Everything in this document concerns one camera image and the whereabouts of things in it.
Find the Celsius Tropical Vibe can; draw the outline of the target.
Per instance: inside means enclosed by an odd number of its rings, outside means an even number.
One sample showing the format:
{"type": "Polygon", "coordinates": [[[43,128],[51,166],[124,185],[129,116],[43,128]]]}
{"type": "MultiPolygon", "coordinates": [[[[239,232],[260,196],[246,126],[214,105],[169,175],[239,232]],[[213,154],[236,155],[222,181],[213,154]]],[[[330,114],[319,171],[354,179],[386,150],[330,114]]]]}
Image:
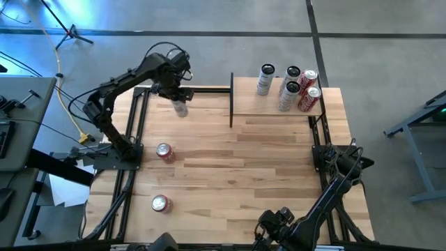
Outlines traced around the Celsius Tropical Vibe can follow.
{"type": "Polygon", "coordinates": [[[290,81],[284,84],[279,95],[278,110],[281,112],[289,111],[299,92],[300,85],[297,82],[290,81]]]}

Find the white paper sheets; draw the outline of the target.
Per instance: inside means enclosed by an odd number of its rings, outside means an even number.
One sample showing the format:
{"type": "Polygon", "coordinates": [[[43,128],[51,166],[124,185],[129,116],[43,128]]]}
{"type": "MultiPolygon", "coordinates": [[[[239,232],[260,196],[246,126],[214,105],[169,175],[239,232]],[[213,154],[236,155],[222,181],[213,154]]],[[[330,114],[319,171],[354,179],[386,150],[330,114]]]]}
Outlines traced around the white paper sheets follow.
{"type": "Polygon", "coordinates": [[[78,206],[84,204],[90,195],[90,187],[78,184],[64,178],[49,175],[52,199],[55,206],[64,207],[78,206]]]}

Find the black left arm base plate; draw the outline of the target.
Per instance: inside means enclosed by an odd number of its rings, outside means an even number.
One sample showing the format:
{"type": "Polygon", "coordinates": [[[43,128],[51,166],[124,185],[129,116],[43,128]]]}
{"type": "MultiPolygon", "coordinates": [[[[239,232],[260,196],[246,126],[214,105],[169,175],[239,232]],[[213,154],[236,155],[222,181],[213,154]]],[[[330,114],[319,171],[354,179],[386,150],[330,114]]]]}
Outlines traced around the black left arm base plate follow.
{"type": "Polygon", "coordinates": [[[121,155],[111,143],[99,144],[99,155],[94,158],[94,169],[137,170],[140,168],[144,152],[143,144],[134,145],[134,153],[130,157],[121,155]]]}

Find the red Fanta strawberry can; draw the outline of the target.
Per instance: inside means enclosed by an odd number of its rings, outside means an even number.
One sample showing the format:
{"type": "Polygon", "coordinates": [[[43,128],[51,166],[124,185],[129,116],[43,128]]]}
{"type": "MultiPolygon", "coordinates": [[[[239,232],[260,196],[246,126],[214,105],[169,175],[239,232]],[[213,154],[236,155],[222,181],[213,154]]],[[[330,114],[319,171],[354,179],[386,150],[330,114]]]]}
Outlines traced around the red Fanta strawberry can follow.
{"type": "Polygon", "coordinates": [[[156,154],[167,164],[171,164],[176,160],[174,150],[167,143],[159,144],[156,148],[156,154]]]}

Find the red Coca-Cola can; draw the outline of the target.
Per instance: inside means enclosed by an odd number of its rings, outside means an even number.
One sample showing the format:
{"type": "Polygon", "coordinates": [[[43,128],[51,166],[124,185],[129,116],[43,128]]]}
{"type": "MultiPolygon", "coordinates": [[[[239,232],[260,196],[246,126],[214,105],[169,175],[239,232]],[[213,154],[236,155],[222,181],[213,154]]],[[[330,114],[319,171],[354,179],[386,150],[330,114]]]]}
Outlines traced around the red Coca-Cola can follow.
{"type": "Polygon", "coordinates": [[[301,112],[308,112],[321,97],[321,90],[318,87],[308,87],[298,102],[298,109],[301,112]]]}
{"type": "Polygon", "coordinates": [[[298,84],[300,85],[300,94],[302,94],[308,87],[313,85],[317,78],[318,73],[315,70],[304,70],[298,80],[298,84]]]}

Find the red soda can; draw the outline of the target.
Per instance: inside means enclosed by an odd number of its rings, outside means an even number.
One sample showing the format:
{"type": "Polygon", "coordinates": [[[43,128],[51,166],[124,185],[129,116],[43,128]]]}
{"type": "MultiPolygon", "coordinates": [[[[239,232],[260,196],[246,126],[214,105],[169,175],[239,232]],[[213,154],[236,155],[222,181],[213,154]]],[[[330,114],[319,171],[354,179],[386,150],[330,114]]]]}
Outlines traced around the red soda can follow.
{"type": "Polygon", "coordinates": [[[173,202],[165,195],[156,195],[152,199],[152,209],[158,213],[169,213],[173,207],[173,202]]]}

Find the grey desk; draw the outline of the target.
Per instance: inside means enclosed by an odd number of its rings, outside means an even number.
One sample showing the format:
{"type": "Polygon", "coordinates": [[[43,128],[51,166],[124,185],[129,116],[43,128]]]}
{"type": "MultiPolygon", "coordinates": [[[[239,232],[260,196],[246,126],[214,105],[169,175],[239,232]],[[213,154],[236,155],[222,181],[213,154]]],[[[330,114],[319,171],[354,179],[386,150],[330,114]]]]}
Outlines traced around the grey desk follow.
{"type": "Polygon", "coordinates": [[[23,108],[0,110],[0,121],[14,121],[15,128],[0,172],[16,172],[25,166],[52,97],[53,77],[0,77],[0,96],[6,100],[24,101],[23,108]]]}
{"type": "Polygon", "coordinates": [[[14,191],[8,214],[0,222],[0,248],[14,245],[38,176],[37,169],[23,169],[14,172],[0,172],[0,188],[14,191]]]}

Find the black keyboard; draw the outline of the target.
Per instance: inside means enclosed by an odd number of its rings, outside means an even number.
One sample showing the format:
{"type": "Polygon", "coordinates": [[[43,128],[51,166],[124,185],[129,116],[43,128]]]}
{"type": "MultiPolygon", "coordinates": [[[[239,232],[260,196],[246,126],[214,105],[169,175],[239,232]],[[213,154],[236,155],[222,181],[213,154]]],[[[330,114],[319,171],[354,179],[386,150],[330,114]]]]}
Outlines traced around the black keyboard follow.
{"type": "Polygon", "coordinates": [[[11,139],[15,132],[16,122],[0,121],[0,159],[6,157],[11,139]]]}

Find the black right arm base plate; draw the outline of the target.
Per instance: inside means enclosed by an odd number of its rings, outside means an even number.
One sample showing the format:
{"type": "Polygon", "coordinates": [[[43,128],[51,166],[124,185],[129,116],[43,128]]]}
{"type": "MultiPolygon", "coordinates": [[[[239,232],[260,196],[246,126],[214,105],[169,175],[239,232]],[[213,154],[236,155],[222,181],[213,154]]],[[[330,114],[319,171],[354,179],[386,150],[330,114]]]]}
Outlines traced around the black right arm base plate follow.
{"type": "Polygon", "coordinates": [[[356,163],[360,151],[357,146],[347,145],[319,145],[313,146],[312,154],[315,169],[318,171],[336,169],[339,173],[346,176],[353,169],[352,176],[359,176],[363,169],[374,165],[374,161],[370,158],[360,157],[356,163]]]}

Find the black computer mouse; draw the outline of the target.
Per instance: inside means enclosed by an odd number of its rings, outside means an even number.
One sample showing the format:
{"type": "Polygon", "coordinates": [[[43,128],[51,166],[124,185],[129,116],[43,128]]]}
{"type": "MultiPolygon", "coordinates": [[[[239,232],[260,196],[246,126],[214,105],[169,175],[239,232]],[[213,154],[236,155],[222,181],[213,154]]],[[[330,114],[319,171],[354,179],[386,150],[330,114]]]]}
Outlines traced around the black computer mouse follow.
{"type": "Polygon", "coordinates": [[[7,216],[14,194],[15,191],[11,188],[0,189],[0,222],[7,216]]]}

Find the dark metal stand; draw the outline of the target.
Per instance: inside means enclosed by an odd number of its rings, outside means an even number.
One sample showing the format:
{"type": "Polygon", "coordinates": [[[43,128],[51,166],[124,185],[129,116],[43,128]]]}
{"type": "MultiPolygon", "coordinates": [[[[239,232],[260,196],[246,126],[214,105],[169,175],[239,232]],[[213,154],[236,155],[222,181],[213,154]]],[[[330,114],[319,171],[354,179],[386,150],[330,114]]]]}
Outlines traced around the dark metal stand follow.
{"type": "Polygon", "coordinates": [[[422,178],[424,188],[426,192],[420,193],[418,195],[413,195],[409,197],[412,203],[431,201],[436,199],[446,199],[446,190],[437,190],[434,188],[431,178],[428,174],[426,165],[422,159],[422,152],[418,149],[415,139],[412,134],[412,128],[414,127],[426,127],[426,126],[446,126],[445,122],[427,122],[424,121],[433,117],[434,114],[444,114],[446,115],[446,90],[434,96],[432,99],[425,102],[424,106],[413,115],[409,116],[407,119],[397,123],[396,125],[390,127],[383,131],[383,134],[391,138],[395,134],[402,132],[408,145],[410,147],[411,153],[415,160],[418,172],[422,178]]]}

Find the black tripod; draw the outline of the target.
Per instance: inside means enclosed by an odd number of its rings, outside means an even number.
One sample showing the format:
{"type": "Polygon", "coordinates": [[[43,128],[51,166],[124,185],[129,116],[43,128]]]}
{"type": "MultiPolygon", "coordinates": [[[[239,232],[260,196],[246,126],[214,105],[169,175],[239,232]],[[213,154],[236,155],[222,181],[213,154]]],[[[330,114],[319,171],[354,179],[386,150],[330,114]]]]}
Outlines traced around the black tripod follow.
{"type": "Polygon", "coordinates": [[[65,31],[65,35],[64,37],[60,40],[60,42],[57,44],[57,46],[55,47],[56,50],[58,50],[60,48],[60,46],[62,46],[62,44],[70,39],[78,39],[81,41],[84,41],[86,43],[89,44],[93,44],[94,42],[92,40],[89,40],[85,37],[82,37],[78,34],[77,32],[77,27],[72,24],[70,26],[70,28],[68,29],[63,22],[56,16],[56,14],[54,13],[54,11],[48,6],[48,4],[44,1],[44,0],[40,0],[40,2],[44,5],[44,7],[50,12],[50,14],[52,15],[52,17],[57,21],[57,23],[60,25],[60,27],[65,31]]]}

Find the Celsius Arctic Vibe can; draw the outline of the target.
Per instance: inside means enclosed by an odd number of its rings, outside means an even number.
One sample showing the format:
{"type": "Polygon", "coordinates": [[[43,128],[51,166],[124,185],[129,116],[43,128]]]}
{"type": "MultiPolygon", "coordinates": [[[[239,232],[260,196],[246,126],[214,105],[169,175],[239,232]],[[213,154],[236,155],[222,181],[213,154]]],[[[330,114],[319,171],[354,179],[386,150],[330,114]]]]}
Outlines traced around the Celsius Arctic Vibe can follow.
{"type": "Polygon", "coordinates": [[[171,104],[177,114],[178,117],[184,118],[188,115],[187,106],[184,102],[180,100],[172,100],[171,104]]]}

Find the white Celsius can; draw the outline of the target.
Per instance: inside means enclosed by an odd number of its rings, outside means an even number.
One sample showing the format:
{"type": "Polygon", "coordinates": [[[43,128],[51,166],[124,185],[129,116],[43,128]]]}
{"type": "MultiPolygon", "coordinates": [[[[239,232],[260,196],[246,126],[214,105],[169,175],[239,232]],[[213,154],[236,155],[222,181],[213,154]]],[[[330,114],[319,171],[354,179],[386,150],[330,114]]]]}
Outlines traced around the white Celsius can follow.
{"type": "Polygon", "coordinates": [[[257,84],[257,94],[260,96],[266,96],[269,93],[270,86],[272,84],[272,79],[274,77],[275,67],[266,63],[261,66],[259,73],[259,80],[257,84]]]}
{"type": "Polygon", "coordinates": [[[297,66],[289,66],[286,69],[286,74],[282,80],[282,84],[280,86],[279,92],[281,93],[285,86],[289,83],[289,82],[296,82],[299,79],[299,76],[301,74],[301,70],[299,69],[299,67],[297,66]]]}

